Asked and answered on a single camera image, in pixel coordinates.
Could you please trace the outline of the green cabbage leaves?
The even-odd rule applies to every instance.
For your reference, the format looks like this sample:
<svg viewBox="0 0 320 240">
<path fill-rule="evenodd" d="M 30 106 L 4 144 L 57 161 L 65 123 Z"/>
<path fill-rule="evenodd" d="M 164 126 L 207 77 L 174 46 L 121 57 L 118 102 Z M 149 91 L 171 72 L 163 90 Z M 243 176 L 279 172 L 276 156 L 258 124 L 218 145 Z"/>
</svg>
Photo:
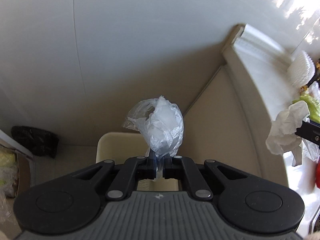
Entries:
<svg viewBox="0 0 320 240">
<path fill-rule="evenodd" d="M 299 101 L 306 102 L 310 115 L 309 119 L 319 123 L 319 101 L 311 96 L 309 93 L 303 93 L 299 96 L 298 99 L 293 100 L 292 103 L 297 103 Z"/>
</svg>

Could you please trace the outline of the white tissue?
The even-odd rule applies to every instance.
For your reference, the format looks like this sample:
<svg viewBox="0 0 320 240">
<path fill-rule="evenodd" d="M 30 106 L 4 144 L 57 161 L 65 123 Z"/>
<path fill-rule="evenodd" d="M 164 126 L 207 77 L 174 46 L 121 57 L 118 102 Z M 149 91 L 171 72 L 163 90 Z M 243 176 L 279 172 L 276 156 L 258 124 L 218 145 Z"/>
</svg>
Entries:
<svg viewBox="0 0 320 240">
<path fill-rule="evenodd" d="M 269 135 L 266 139 L 267 149 L 274 155 L 283 155 L 291 152 L 292 166 L 302 165 L 302 138 L 296 135 L 303 121 L 310 115 L 307 103 L 298 101 L 287 109 L 279 112 L 272 121 Z"/>
</svg>

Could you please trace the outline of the clear plastic bag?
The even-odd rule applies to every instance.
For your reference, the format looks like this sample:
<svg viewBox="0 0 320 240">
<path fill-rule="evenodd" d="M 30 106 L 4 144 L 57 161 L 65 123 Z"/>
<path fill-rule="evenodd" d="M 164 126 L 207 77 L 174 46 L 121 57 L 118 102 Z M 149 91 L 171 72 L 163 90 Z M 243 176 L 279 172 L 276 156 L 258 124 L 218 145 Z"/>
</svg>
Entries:
<svg viewBox="0 0 320 240">
<path fill-rule="evenodd" d="M 183 141 L 184 121 L 178 105 L 163 96 L 140 101 L 128 112 L 123 127 L 143 136 L 146 154 L 155 155 L 156 179 L 161 178 L 162 159 L 175 156 Z"/>
</svg>

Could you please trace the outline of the white foam net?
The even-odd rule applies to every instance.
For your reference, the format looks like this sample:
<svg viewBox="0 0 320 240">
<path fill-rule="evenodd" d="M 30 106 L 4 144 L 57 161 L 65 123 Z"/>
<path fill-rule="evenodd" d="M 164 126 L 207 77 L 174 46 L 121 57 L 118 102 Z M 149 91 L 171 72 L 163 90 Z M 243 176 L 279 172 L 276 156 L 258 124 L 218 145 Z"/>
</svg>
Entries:
<svg viewBox="0 0 320 240">
<path fill-rule="evenodd" d="M 315 65 L 306 51 L 302 50 L 297 54 L 287 69 L 287 74 L 291 85 L 297 89 L 308 84 L 315 75 Z"/>
</svg>

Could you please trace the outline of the red snack packet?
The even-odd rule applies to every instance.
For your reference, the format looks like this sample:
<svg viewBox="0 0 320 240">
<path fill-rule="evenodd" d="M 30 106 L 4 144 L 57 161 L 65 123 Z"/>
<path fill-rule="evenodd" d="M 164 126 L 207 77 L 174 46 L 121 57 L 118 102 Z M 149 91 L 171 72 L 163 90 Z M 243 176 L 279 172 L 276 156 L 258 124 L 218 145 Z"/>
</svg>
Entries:
<svg viewBox="0 0 320 240">
<path fill-rule="evenodd" d="M 320 160 L 317 163 L 315 171 L 315 184 L 320 189 Z"/>
</svg>

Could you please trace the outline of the beige plastic trash bin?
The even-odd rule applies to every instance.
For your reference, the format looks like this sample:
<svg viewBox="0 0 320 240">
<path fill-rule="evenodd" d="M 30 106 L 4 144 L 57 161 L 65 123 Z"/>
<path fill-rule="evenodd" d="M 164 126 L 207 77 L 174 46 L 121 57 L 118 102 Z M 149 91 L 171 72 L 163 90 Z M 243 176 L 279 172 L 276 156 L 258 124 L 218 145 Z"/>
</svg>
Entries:
<svg viewBox="0 0 320 240">
<path fill-rule="evenodd" d="M 145 155 L 149 150 L 145 139 L 138 133 L 109 132 L 103 135 L 97 146 L 96 162 L 112 159 L 116 164 L 123 164 L 126 159 Z M 178 180 L 144 179 L 139 181 L 138 191 L 178 191 Z"/>
</svg>

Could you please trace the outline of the black garbage bag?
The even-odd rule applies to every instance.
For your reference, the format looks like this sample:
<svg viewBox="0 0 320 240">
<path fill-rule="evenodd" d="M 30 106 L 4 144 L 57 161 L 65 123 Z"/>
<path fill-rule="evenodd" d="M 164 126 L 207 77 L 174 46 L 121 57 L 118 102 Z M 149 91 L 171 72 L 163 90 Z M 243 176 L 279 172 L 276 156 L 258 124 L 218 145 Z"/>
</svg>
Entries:
<svg viewBox="0 0 320 240">
<path fill-rule="evenodd" d="M 59 137 L 52 132 L 28 126 L 13 126 L 11 135 L 35 156 L 55 159 L 57 155 Z"/>
</svg>

